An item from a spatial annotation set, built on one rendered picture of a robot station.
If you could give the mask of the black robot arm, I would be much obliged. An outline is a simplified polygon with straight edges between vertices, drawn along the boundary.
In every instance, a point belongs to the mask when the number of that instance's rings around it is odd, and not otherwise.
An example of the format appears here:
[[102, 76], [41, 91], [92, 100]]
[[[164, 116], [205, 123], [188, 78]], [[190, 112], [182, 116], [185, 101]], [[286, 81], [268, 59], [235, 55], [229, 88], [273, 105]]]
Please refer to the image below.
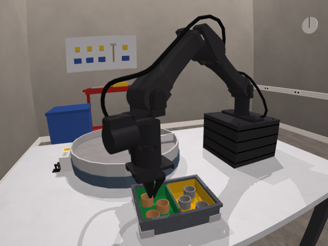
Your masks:
[[138, 77], [128, 88], [126, 97], [130, 111], [102, 119], [101, 136], [107, 152], [112, 155], [128, 150], [137, 167], [136, 147], [150, 146], [152, 149], [161, 143], [160, 120], [156, 117], [166, 115], [170, 91], [190, 60], [214, 71], [235, 98], [234, 109], [222, 110], [222, 113], [248, 122], [264, 121], [250, 114], [253, 85], [234, 68], [225, 50], [223, 40], [208, 24], [189, 29], [149, 73]]

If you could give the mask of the bronze bushing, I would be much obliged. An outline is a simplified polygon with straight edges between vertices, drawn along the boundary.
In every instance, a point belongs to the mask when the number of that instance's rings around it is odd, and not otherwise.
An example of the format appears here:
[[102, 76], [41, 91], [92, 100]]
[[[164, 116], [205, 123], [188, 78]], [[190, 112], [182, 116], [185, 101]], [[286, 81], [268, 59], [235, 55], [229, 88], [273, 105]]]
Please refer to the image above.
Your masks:
[[156, 210], [160, 214], [167, 214], [169, 212], [169, 201], [166, 199], [159, 199], [156, 202]]
[[149, 208], [153, 205], [153, 196], [150, 199], [147, 193], [141, 195], [141, 205], [145, 208]]
[[146, 212], [146, 218], [158, 217], [160, 213], [157, 210], [149, 210]]

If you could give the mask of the grey round turntable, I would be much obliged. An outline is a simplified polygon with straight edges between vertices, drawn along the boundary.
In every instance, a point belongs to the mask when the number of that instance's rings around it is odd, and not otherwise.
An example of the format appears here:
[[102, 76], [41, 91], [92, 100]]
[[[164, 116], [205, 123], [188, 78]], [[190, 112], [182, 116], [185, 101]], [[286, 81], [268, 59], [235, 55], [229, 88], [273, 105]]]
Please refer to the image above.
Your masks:
[[[128, 150], [110, 155], [104, 147], [102, 129], [92, 131], [63, 148], [54, 172], [74, 171], [83, 182], [108, 189], [127, 189], [137, 184], [125, 163], [131, 162]], [[174, 169], [163, 170], [170, 175], [179, 163], [179, 140], [175, 133], [160, 128], [161, 154], [174, 163]], [[57, 168], [58, 167], [58, 168]]]

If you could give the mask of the dark grey divided bin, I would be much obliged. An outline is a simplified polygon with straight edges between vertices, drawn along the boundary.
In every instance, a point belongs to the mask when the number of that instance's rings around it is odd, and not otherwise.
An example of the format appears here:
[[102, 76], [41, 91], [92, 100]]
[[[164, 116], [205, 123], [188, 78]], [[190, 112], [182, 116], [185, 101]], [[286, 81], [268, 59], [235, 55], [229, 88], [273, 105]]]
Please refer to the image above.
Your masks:
[[[206, 191], [206, 193], [211, 197], [211, 199], [215, 202], [215, 204], [196, 208], [188, 211], [181, 211], [178, 203], [176, 202], [172, 192], [170, 191], [168, 187], [168, 183], [174, 183], [174, 182], [180, 182], [180, 181], [186, 181], [196, 179], [196, 181], [201, 185], [201, 187]], [[136, 207], [137, 217], [139, 221], [139, 225], [141, 228], [141, 231], [149, 231], [154, 230], [154, 235], [174, 232], [194, 226], [198, 226], [201, 224], [205, 224], [209, 222], [209, 216], [213, 216], [216, 214], [219, 214], [220, 208], [223, 207], [223, 203], [215, 196], [215, 194], [208, 188], [208, 186], [201, 180], [201, 178], [195, 174], [185, 177], [179, 177], [179, 178], [172, 178], [172, 179], [166, 179], [162, 185], [166, 184], [174, 202], [176, 203], [179, 213], [164, 215], [164, 216], [158, 216], [153, 218], [147, 218], [143, 219], [136, 190], [137, 188], [144, 188], [143, 184], [131, 184], [132, 194], [134, 198], [134, 203]]]

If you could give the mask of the yellow bin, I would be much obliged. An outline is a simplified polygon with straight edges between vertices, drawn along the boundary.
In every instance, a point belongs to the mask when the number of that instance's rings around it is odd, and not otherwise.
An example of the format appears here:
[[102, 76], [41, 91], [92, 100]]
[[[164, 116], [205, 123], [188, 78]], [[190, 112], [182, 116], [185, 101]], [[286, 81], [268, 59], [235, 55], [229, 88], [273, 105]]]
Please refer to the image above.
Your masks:
[[[176, 202], [178, 203], [179, 196], [183, 195], [183, 189], [185, 186], [193, 186], [196, 188], [195, 198], [191, 199], [191, 207], [188, 210], [195, 209], [196, 202], [206, 201], [209, 205], [215, 204], [211, 197], [206, 193], [206, 191], [201, 187], [201, 185], [196, 181], [196, 179], [168, 183], [167, 184], [172, 192]], [[180, 208], [181, 209], [181, 208]], [[188, 211], [182, 210], [181, 211]]]

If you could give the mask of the green bin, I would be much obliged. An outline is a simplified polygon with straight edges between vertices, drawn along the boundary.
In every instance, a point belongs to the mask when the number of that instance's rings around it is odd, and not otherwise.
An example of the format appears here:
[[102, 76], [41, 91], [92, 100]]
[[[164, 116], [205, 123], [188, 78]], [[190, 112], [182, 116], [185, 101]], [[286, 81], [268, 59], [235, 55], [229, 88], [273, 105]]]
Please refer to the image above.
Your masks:
[[176, 205], [176, 203], [174, 202], [166, 184], [162, 184], [161, 187], [159, 188], [155, 198], [153, 198], [153, 205], [149, 208], [145, 208], [141, 205], [141, 195], [144, 193], [147, 193], [145, 188], [137, 188], [136, 190], [136, 194], [137, 194], [137, 198], [138, 198], [138, 202], [141, 208], [141, 212], [142, 212], [142, 216], [143, 219], [146, 218], [146, 212], [149, 210], [156, 210], [156, 202], [159, 199], [166, 199], [169, 201], [169, 212], [167, 214], [160, 214], [160, 216], [164, 216], [164, 215], [169, 215], [169, 214], [173, 214], [173, 213], [179, 213], [179, 209]]

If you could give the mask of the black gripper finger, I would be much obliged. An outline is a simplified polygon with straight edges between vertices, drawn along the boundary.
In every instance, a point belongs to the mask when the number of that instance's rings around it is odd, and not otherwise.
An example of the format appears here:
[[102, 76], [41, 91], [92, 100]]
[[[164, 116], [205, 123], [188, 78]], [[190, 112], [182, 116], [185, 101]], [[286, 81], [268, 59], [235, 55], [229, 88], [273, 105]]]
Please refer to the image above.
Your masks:
[[163, 184], [163, 182], [165, 181], [166, 177], [160, 178], [160, 179], [156, 179], [156, 183], [155, 183], [155, 187], [153, 189], [153, 198], [155, 198], [159, 188], [161, 187], [161, 185]]
[[153, 196], [153, 189], [154, 189], [154, 180], [143, 183], [145, 190], [147, 192], [148, 197], [151, 199]]

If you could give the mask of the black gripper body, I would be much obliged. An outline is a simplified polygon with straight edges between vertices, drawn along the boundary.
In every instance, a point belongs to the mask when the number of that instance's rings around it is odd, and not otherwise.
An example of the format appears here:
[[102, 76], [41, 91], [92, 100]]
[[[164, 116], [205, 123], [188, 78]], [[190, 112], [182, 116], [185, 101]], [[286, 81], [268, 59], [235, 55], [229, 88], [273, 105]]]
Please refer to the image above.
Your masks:
[[136, 147], [137, 163], [136, 167], [133, 162], [127, 162], [126, 170], [132, 173], [132, 177], [137, 184], [142, 184], [152, 180], [160, 179], [166, 176], [163, 170], [174, 169], [174, 163], [161, 154], [161, 143], [150, 146]]

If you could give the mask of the grey metal bushing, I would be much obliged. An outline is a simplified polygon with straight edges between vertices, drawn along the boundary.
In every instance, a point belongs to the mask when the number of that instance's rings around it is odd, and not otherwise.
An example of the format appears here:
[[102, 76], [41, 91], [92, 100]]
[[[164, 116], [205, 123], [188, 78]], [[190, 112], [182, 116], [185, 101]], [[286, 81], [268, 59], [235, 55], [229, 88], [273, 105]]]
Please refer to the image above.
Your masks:
[[186, 186], [184, 187], [183, 194], [188, 195], [191, 197], [191, 199], [195, 198], [195, 187], [193, 186]]
[[178, 204], [182, 210], [188, 210], [191, 207], [191, 198], [188, 195], [181, 195], [178, 198]]
[[209, 206], [209, 204], [206, 201], [198, 201], [196, 203], [196, 207], [195, 208], [201, 208], [201, 207], [205, 207], [205, 206]]

